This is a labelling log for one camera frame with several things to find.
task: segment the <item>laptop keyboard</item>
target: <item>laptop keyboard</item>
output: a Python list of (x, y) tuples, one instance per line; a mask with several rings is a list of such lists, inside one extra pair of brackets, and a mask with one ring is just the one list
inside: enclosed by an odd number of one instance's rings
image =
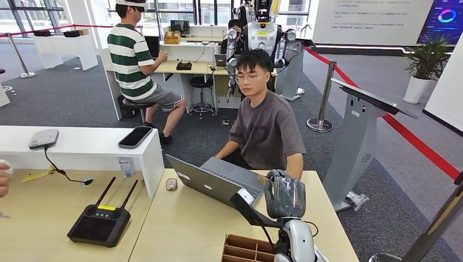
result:
[(230, 178), (230, 177), (228, 177), (228, 176), (224, 176), (224, 175), (222, 175), (222, 174), (220, 174), (220, 173), (218, 173), (218, 172), (215, 172), (215, 171), (213, 171), (213, 170), (210, 170), (210, 169), (207, 169), (207, 168), (202, 168), (202, 169), (204, 169), (204, 170), (206, 170), (206, 171), (208, 171), (208, 172), (211, 172), (211, 173), (213, 173), (214, 175), (219, 176), (219, 177), (221, 177), (221, 178), (223, 178), (223, 179), (225, 179), (225, 180), (228, 180), (228, 181), (233, 182), (233, 183), (235, 183), (235, 184), (239, 184), (241, 187), (243, 187), (244, 189), (246, 189), (254, 199), (256, 199), (257, 196), (260, 194), (260, 190), (258, 190), (257, 188), (248, 186), (247, 184), (244, 184), (244, 183), (242, 183), (242, 182), (240, 182), (240, 181), (238, 181), (238, 180), (235, 180), (235, 179), (233, 179), (233, 178)]

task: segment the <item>desk leg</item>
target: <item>desk leg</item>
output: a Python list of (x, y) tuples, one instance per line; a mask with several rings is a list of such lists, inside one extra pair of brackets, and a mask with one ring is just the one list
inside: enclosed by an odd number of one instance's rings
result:
[(82, 70), (87, 70), (98, 65), (97, 55), (95, 51), (85, 52), (79, 54), (80, 64), (82, 64)]
[(63, 64), (63, 58), (61, 55), (53, 55), (50, 53), (39, 53), (40, 59), (45, 69), (50, 69), (60, 64)]
[(153, 199), (158, 189), (159, 182), (164, 174), (164, 160), (159, 143), (159, 132), (154, 129), (155, 137), (146, 146), (145, 153), (140, 157), (141, 172), (145, 180), (148, 197)]

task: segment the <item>metal stanchion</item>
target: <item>metal stanchion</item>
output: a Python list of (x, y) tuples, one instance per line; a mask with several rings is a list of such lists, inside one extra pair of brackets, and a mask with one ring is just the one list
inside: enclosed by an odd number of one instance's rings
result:
[(323, 91), (322, 103), (320, 104), (320, 111), (317, 118), (307, 120), (307, 127), (319, 133), (327, 133), (333, 129), (333, 124), (325, 120), (325, 107), (328, 103), (328, 97), (331, 91), (331, 78), (333, 78), (334, 68), (336, 67), (335, 61), (330, 61), (328, 67), (327, 81), (325, 82), (325, 90)]
[(463, 209), (463, 172), (455, 180), (455, 184), (458, 187), (450, 195), (402, 260), (390, 254), (380, 253), (372, 256), (369, 262), (420, 262), (448, 229), (453, 220), (461, 214)]
[(24, 73), (20, 74), (19, 78), (33, 78), (34, 76), (37, 76), (36, 72), (29, 72), (29, 70), (27, 70), (27, 67), (24, 64), (24, 61), (22, 60), (22, 57), (19, 54), (19, 51), (17, 50), (17, 47), (13, 41), (13, 37), (11, 36), (11, 33), (7, 33), (7, 36), (10, 39), (11, 46), (13, 47), (13, 50), (16, 53), (17, 59), (19, 59), (19, 62), (22, 66), (22, 70), (24, 70)]

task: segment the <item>vr headset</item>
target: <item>vr headset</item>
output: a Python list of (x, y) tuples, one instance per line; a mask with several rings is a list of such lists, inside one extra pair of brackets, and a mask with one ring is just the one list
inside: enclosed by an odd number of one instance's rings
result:
[(136, 7), (138, 12), (140, 12), (140, 13), (148, 11), (148, 3), (146, 2), (146, 0), (132, 0), (132, 1), (116, 0), (116, 4), (122, 4), (122, 5), (131, 6), (131, 7)]

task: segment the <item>gray shorts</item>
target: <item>gray shorts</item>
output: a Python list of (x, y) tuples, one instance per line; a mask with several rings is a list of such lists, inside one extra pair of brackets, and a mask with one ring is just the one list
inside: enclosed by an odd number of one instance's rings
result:
[(183, 96), (172, 91), (162, 89), (158, 84), (156, 90), (146, 98), (137, 100), (137, 103), (156, 103), (161, 106), (162, 111), (171, 112), (178, 107), (178, 104), (183, 101)]

